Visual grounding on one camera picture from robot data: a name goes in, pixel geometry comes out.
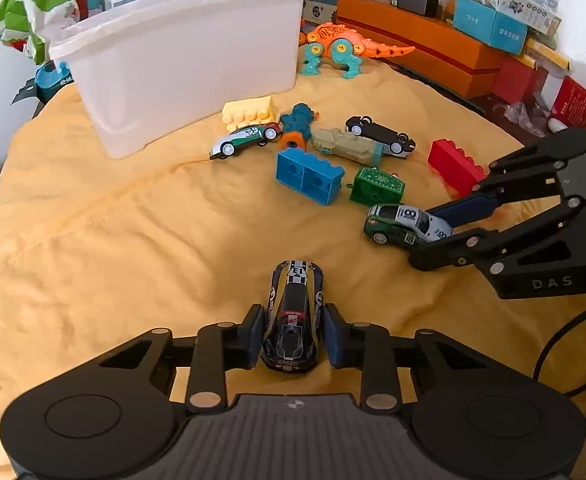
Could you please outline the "blue building brick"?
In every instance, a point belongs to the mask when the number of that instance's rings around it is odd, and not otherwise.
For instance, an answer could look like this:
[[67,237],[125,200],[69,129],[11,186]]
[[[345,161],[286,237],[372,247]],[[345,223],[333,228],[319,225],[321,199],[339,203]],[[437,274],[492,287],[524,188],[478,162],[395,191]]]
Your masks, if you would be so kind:
[[276,180],[323,206],[336,200],[344,175],[343,167],[301,148],[286,148],[276,155]]

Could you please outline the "orange teal toy dinosaur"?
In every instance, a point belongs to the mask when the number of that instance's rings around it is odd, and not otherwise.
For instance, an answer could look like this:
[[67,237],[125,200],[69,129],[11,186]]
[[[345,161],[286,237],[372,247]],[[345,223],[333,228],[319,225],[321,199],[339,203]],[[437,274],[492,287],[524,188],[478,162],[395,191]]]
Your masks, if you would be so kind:
[[307,76],[320,74],[323,60],[329,60],[343,69],[343,77],[361,74],[365,58],[401,58],[415,50],[409,46],[390,46],[362,36],[345,25],[324,23],[300,35],[302,67],[299,73]]

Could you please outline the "green white number car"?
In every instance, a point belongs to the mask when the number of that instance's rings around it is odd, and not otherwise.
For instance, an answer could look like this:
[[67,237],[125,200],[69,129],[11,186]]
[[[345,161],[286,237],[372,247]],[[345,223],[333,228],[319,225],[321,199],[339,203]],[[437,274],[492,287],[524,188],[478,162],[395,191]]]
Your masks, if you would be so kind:
[[363,232],[378,245],[412,249],[438,242],[453,234],[447,221],[408,205],[375,205],[364,222]]

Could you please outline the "orange box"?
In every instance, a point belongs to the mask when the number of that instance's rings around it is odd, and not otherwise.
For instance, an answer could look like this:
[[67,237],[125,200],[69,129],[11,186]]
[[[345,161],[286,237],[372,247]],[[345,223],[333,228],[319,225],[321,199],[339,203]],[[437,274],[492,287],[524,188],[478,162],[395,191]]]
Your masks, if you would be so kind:
[[412,70],[462,98],[486,96],[494,88],[506,52],[459,32],[452,25],[374,0],[337,0],[336,22],[384,44],[414,51],[390,62]]

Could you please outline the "teal toy figure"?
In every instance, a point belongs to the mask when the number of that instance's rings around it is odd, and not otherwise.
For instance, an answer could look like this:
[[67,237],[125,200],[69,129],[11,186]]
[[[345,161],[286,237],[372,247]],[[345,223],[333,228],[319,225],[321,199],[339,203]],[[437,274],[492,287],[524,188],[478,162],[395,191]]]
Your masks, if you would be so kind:
[[318,117],[319,113],[305,103],[298,103],[293,106],[291,113],[282,114],[280,148],[301,148],[306,151],[311,139],[310,126]]

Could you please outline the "white plastic bin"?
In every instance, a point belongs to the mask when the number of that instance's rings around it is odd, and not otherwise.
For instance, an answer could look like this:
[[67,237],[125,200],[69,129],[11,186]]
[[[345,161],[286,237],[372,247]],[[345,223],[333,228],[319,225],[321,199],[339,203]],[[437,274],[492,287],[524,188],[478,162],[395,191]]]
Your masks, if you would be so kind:
[[136,0],[63,29],[66,64],[111,158],[294,87],[304,0]]

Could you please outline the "green studded toy block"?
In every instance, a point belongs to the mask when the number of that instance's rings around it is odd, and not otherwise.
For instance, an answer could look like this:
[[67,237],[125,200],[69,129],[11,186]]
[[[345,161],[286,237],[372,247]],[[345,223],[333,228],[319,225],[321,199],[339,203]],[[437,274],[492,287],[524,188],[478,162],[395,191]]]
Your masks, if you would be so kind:
[[393,174],[374,167],[358,170],[354,180],[347,185],[349,199],[359,205],[398,205],[404,198],[406,185]]

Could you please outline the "green white plastic bag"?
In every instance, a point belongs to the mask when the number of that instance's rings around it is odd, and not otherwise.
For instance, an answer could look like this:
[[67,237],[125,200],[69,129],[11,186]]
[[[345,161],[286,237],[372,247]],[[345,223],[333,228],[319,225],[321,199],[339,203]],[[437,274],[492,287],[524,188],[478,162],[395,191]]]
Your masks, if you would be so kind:
[[88,0],[1,0],[0,42],[42,65],[51,41],[88,17]]

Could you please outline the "khaki toy truck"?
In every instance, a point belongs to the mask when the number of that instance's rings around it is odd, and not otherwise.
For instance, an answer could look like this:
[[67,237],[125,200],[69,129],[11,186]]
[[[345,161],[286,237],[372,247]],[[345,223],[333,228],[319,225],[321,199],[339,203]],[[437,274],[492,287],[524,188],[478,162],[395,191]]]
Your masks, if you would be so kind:
[[381,165],[381,143],[355,136],[351,132],[343,132],[339,128],[312,130],[311,143],[323,155],[338,156],[374,168]]

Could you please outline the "green white toy car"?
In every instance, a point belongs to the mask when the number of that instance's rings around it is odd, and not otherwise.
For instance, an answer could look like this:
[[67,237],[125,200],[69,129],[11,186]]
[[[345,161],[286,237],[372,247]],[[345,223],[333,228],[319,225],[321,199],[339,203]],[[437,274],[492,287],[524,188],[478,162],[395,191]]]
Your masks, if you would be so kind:
[[209,151],[210,159],[226,159],[253,145],[265,146],[282,133],[275,122],[239,128],[218,140]]

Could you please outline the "yellow building brick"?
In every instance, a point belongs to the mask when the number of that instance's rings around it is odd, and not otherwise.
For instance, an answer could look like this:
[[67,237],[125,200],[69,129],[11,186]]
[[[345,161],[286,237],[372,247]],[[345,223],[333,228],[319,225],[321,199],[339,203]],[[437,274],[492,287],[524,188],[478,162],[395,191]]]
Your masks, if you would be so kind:
[[227,132],[253,125],[277,122],[279,118],[272,96],[230,101],[223,105],[221,120]]

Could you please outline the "large red building brick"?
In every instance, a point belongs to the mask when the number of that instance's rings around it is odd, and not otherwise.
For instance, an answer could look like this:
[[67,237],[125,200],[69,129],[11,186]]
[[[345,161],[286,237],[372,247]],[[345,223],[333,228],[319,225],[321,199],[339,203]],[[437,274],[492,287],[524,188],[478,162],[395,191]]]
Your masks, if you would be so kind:
[[430,146],[428,164],[460,197],[469,196],[486,172],[453,140],[438,139]]

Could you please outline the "black upside-down toy car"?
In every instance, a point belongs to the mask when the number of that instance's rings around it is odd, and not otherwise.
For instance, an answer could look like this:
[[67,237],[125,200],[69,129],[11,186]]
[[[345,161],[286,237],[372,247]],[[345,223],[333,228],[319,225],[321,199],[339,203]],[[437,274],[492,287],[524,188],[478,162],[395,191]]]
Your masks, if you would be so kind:
[[407,133],[398,132],[374,122],[370,116],[351,116],[345,122],[346,130],[382,144],[385,155],[407,158],[415,150],[415,140]]

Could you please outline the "black gold race car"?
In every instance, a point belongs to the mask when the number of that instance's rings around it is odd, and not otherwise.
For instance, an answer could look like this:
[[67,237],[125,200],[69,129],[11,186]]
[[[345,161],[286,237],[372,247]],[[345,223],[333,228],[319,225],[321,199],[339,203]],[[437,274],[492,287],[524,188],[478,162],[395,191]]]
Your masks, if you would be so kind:
[[261,357],[272,370],[307,373],[319,353],[323,271],[314,262],[285,260],[272,272]]

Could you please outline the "red box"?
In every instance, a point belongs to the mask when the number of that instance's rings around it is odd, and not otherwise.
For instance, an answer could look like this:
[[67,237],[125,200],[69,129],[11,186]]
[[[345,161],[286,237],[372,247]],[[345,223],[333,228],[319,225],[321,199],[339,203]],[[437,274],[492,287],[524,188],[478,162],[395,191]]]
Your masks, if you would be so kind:
[[551,107],[551,117],[567,127],[586,129],[586,88],[565,76]]

